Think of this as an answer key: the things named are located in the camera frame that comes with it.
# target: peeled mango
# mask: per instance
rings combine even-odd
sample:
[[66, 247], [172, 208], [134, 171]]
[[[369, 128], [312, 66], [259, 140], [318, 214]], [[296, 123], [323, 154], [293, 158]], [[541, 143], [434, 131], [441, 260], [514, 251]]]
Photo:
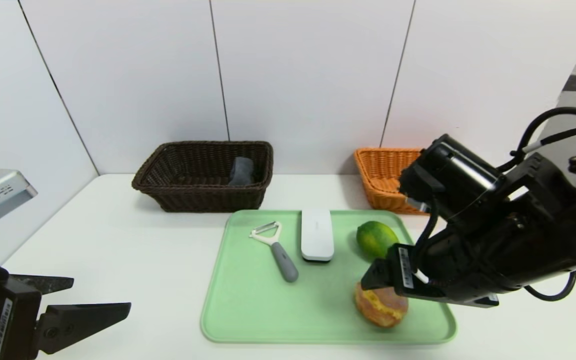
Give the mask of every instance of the peeled mango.
[[380, 328], [393, 328], [408, 313], [408, 298], [399, 296], [393, 287], [363, 290], [357, 282], [354, 301], [361, 314]]

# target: green lime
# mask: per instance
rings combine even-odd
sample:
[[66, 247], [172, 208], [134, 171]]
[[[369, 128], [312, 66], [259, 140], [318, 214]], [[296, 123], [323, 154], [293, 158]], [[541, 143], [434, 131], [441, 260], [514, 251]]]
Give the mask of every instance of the green lime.
[[385, 258], [388, 248], [398, 242], [395, 232], [379, 221], [368, 221], [357, 228], [359, 248], [373, 258]]

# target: white device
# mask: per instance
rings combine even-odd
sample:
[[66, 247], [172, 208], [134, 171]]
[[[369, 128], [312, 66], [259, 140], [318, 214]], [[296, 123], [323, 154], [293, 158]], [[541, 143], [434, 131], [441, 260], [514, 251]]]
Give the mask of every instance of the white device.
[[326, 209], [301, 210], [301, 257], [327, 263], [335, 253], [332, 219]]

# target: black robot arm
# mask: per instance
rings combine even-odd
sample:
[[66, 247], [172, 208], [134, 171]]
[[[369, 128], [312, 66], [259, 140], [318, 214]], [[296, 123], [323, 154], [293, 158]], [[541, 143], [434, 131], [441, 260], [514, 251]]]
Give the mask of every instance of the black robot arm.
[[[567, 296], [576, 280], [576, 187], [539, 153], [540, 146], [576, 135], [576, 129], [530, 144], [541, 123], [576, 107], [544, 112], [532, 121], [512, 160], [495, 168], [447, 134], [435, 139], [400, 177], [400, 191], [430, 206], [416, 246], [395, 244], [361, 280], [364, 289], [394, 287], [407, 297], [491, 307], [496, 294], [526, 288], [546, 301]], [[570, 159], [576, 173], [576, 156]], [[510, 195], [525, 193], [510, 199]], [[437, 217], [446, 228], [430, 236]], [[569, 273], [560, 294], [530, 287]]]

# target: gray handle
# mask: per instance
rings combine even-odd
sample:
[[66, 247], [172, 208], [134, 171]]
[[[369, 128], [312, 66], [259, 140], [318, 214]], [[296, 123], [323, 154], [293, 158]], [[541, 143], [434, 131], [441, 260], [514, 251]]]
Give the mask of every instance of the gray handle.
[[290, 257], [284, 250], [284, 247], [280, 243], [274, 243], [270, 246], [272, 249], [272, 256], [274, 256], [274, 260], [279, 265], [279, 271], [281, 271], [281, 276], [283, 279], [289, 283], [295, 282], [297, 278], [299, 278], [299, 271], [293, 264], [293, 261], [290, 260]]

